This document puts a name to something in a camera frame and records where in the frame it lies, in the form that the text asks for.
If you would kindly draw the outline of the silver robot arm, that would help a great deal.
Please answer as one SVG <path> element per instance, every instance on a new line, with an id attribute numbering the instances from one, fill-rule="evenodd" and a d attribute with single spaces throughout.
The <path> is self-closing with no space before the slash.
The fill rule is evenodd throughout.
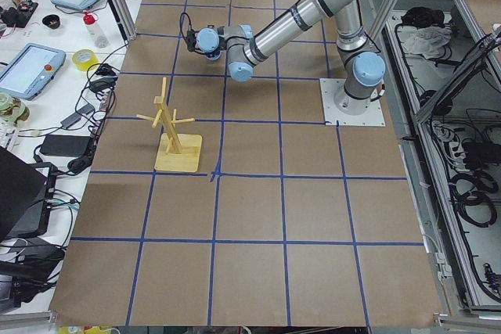
<path id="1" fill-rule="evenodd" d="M 368 46 L 357 0 L 297 0 L 258 33 L 248 25 L 205 27 L 189 30 L 185 41 L 189 51 L 208 59 L 217 59 L 225 52 L 231 78 L 245 82 L 252 78 L 255 66 L 325 18 L 336 20 L 337 51 L 347 73 L 338 92 L 343 100 L 341 109 L 354 101 L 370 101 L 386 66 Z"/>

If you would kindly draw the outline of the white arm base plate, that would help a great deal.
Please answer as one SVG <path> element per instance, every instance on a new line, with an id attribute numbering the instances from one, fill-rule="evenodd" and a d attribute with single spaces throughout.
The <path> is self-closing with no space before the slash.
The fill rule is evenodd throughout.
<path id="1" fill-rule="evenodd" d="M 384 115 L 374 89 L 368 99 L 353 99 L 344 90 L 345 79 L 320 78 L 324 123 L 328 126 L 384 127 Z"/>

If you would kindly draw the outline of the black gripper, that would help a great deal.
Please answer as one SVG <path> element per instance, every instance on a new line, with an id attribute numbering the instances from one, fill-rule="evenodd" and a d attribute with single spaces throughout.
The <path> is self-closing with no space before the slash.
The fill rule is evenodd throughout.
<path id="1" fill-rule="evenodd" d="M 200 48 L 197 48 L 196 52 L 200 53 L 200 54 L 202 54 L 204 56 L 220 56 L 221 55 L 221 51 L 218 50 L 218 49 L 215 49 L 214 51 L 211 51 L 211 52 L 207 52 L 207 51 L 204 51 L 204 50 L 202 50 Z"/>

